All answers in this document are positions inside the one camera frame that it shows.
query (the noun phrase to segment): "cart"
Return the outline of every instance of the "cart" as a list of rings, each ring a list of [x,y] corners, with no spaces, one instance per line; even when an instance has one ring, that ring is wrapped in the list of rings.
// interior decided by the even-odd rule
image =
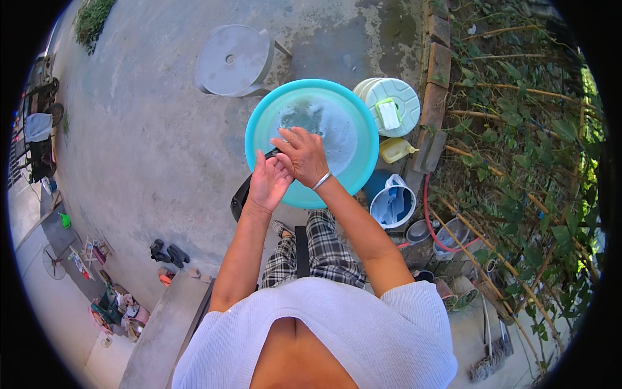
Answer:
[[[26,156],[25,163],[15,166],[15,169],[30,165],[31,174],[28,178],[30,184],[44,177],[52,177],[56,171],[56,163],[52,160],[52,135],[49,134],[47,138],[40,141],[27,142],[24,132],[26,118],[33,113],[51,114],[52,127],[56,127],[63,119],[65,109],[61,103],[55,102],[60,83],[51,75],[51,62],[51,56],[39,57],[35,61],[23,94],[21,111],[18,112],[21,118],[19,130],[12,140],[15,160],[19,161],[21,157]]]

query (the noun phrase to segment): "plaid pants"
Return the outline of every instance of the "plaid pants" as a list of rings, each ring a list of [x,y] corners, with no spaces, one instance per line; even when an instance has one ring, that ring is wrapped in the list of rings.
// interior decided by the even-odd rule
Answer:
[[[361,268],[337,239],[335,217],[328,209],[309,210],[307,239],[311,277],[365,288]],[[271,288],[296,277],[296,238],[288,236],[281,239],[268,259],[261,287]]]

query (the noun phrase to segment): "white sweater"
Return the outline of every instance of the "white sweater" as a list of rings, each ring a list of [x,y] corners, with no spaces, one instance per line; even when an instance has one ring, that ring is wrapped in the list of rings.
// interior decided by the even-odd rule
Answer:
[[[456,375],[449,319],[434,284],[402,285],[377,298],[306,277],[208,313],[177,364],[172,388],[247,388],[281,317],[304,322],[359,388],[445,388]]]

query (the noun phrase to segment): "broom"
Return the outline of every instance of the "broom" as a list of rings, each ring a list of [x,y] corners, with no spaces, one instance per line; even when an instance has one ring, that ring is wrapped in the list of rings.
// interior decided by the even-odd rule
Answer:
[[[506,336],[504,326],[499,320],[501,325],[501,338],[492,344],[490,336],[490,320],[488,319],[488,310],[486,308],[486,300],[484,295],[481,296],[484,302],[484,319],[485,319],[485,337],[488,334],[488,341],[486,342],[486,348],[488,349],[488,355],[481,360],[475,367],[471,368],[471,382],[481,382],[492,374],[496,373],[505,365],[505,360],[514,353],[512,343],[509,341],[509,336]]]

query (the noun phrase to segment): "soapy water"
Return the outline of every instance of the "soapy water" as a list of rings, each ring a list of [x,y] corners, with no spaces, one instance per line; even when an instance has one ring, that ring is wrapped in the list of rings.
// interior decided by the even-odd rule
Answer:
[[[328,168],[335,176],[348,167],[358,144],[350,115],[327,98],[305,96],[292,101],[275,116],[270,138],[281,137],[279,127],[302,127],[321,136]]]

